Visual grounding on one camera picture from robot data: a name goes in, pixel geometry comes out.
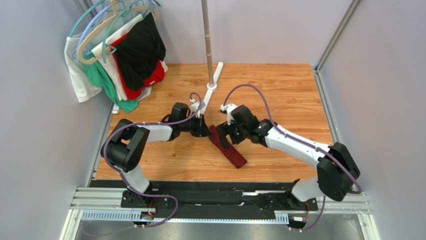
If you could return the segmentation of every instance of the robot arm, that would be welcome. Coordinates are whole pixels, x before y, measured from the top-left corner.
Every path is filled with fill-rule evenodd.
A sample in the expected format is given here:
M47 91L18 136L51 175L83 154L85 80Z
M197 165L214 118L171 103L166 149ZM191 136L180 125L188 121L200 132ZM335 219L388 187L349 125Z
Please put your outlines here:
M168 124L184 120L188 117L190 109L188 105L177 102L171 113L166 115L161 122ZM113 133L118 129L132 124L127 119L122 119L115 126ZM144 193L150 185L141 168L138 167L145 145L151 142L165 142L176 139L181 132L190 132L194 137L209 137L212 132L207 127L204 115L193 117L188 121L176 125L144 124L126 128L120 134L115 135L106 148L108 160L117 168L121 169L122 176L132 188ZM104 157L104 146L100 154Z
M360 176L360 171L348 149L339 142L333 146L318 143L277 125L285 133L283 135L269 119L259 121L244 105L227 104L221 106L220 110L227 115L226 122L216 126L220 143L224 148L229 148L227 135L234 145L250 139L253 143L286 152L317 171L317 176L307 180L298 179L290 189L292 196L301 202L324 195L335 201L342 201L353 185L348 176L331 159L316 150L318 148L328 150L328 153L333 155L355 179Z

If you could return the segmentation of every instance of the red cloth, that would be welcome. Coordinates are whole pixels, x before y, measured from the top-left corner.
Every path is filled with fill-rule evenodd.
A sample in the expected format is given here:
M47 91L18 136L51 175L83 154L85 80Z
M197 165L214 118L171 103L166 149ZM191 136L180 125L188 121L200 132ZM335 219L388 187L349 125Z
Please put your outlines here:
M127 34L123 35L122 37L117 39L117 41L113 42L111 44L111 46L113 46L113 47L117 46L126 37L127 37ZM116 55L113 53L112 56L114 57L115 64L117 64ZM135 90L132 90L132 89L130 89L126 86L126 83L123 79L122 72L121 72L118 64L117 64L117 69L118 69L118 73L120 74L121 84L123 85L124 92L125 92L127 98L130 99L130 100L137 99L141 95L142 89L150 87L150 86L152 86L156 83L161 82L164 79L164 76L165 76L163 66L161 65L161 61L158 61L157 62L157 68L154 70L151 77L148 78L148 79L145 79L144 80L144 86L139 88L137 91L135 91Z
M229 148L226 149L221 145L221 139L217 128L214 125L209 127L213 136L209 136L208 139L222 152L222 154L237 168L241 168L247 163L247 160L232 146L229 144Z

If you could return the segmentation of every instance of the red towel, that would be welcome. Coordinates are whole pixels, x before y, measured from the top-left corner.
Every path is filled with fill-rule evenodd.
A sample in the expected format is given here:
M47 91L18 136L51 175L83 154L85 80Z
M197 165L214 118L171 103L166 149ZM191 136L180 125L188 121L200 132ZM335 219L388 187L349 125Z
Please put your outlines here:
M222 154L237 168L241 168L247 163L247 160L232 146L229 144L229 148L226 149L221 145L221 139L219 137L218 130L214 125L209 127L213 136L209 136L208 139L222 152Z

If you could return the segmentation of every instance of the red shirt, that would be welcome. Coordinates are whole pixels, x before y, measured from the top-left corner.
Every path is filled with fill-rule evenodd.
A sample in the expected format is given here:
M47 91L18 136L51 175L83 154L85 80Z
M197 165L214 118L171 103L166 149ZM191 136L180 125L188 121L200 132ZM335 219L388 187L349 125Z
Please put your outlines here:
M111 44L111 46L113 46L113 47L117 46L126 37L127 37L127 34L123 35L117 41L113 42ZM157 67L154 70L154 72L152 73L151 77L144 80L144 86L139 88L137 91L132 90L132 89L130 89L126 86L126 83L123 80L122 72L120 70L119 65L117 64L116 55L113 53L112 56L114 57L115 64L117 65L118 73L120 74L120 80L121 80L121 84L123 85L124 92L125 92L127 98L130 99L130 100L137 99L141 95L142 89L150 87L150 86L152 86L156 83L159 83L164 79L164 76L165 76L164 69L163 69L163 66L161 65L161 61L159 60L157 62Z

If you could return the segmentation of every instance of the metal pole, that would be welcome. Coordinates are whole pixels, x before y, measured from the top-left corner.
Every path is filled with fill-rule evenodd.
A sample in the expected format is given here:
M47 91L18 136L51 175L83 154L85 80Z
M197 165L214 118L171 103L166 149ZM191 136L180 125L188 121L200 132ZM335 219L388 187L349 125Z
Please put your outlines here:
M85 5L87 7L86 9L89 9L91 6L93 6L93 1L92 0L85 0L84 2L85 2ZM96 14L98 14L98 11L96 10L96 8L93 9L92 11L90 11L90 13L89 13L89 15L90 15L91 18L94 18Z
M202 18L204 20L204 37L205 37L205 55L207 56L208 84L215 85L213 78L213 60L212 45L210 43L210 27L209 27L209 11L207 8L207 0L201 0Z

